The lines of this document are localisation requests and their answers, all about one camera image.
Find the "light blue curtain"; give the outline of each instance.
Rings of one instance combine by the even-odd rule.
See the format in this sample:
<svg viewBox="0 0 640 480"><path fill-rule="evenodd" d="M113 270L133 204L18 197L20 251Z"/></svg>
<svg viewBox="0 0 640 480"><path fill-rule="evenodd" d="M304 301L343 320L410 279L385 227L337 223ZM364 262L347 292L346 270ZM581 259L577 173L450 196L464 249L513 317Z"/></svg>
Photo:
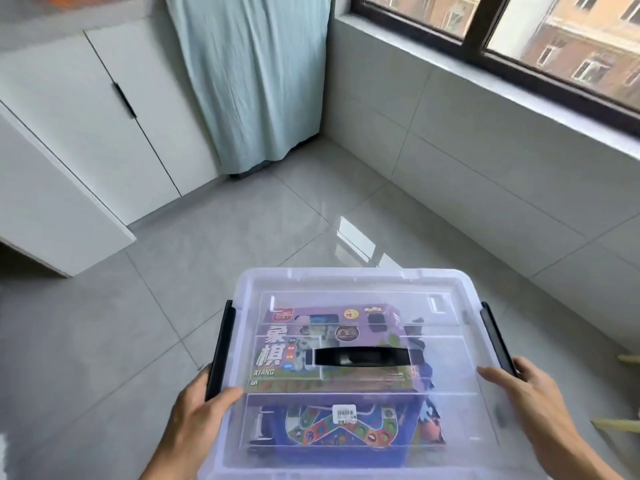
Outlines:
<svg viewBox="0 0 640 480"><path fill-rule="evenodd" d="M331 0L166 0L224 171L318 133Z"/></svg>

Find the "yellow round sticker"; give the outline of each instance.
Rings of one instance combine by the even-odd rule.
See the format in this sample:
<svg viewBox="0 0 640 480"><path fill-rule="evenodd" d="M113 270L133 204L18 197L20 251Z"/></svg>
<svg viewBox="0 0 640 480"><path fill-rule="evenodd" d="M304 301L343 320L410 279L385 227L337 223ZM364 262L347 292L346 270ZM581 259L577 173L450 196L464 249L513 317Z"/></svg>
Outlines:
<svg viewBox="0 0 640 480"><path fill-rule="evenodd" d="M360 312L354 310L353 308L349 308L348 310L344 311L343 315L347 320L356 320L356 318L360 316Z"/></svg>

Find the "tiled floor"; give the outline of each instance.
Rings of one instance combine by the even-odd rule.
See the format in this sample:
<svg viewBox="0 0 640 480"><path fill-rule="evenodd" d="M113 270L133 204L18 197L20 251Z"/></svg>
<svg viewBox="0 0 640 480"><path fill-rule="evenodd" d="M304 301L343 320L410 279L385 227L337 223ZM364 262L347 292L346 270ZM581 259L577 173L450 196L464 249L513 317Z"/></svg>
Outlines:
<svg viewBox="0 0 640 480"><path fill-rule="evenodd" d="M589 443L627 477L639 471L634 437L589 423L632 417L639 404L620 348L328 140L240 182L207 185L132 230L135 244L71 280L3 266L9 480L137 478L176 394L213 356L237 277L265 266L463 270L510 351L558 379Z"/></svg>

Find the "clear plastic lid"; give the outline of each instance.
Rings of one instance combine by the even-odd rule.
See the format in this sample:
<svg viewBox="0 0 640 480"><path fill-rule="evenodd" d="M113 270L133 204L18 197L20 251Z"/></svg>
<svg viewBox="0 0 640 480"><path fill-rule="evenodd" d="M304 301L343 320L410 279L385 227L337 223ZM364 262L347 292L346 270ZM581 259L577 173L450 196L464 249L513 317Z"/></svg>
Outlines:
<svg viewBox="0 0 640 480"><path fill-rule="evenodd" d="M467 275L252 269L223 385L244 387L198 477L545 478Z"/></svg>

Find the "barcode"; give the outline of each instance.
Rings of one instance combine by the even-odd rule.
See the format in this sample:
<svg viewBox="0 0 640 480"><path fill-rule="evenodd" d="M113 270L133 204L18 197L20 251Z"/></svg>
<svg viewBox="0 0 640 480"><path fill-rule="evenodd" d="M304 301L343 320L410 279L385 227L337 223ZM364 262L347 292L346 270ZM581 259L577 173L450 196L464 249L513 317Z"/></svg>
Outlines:
<svg viewBox="0 0 640 480"><path fill-rule="evenodd" d="M356 424L358 422L355 404L334 404L332 413L333 422L336 424Z"/></svg>

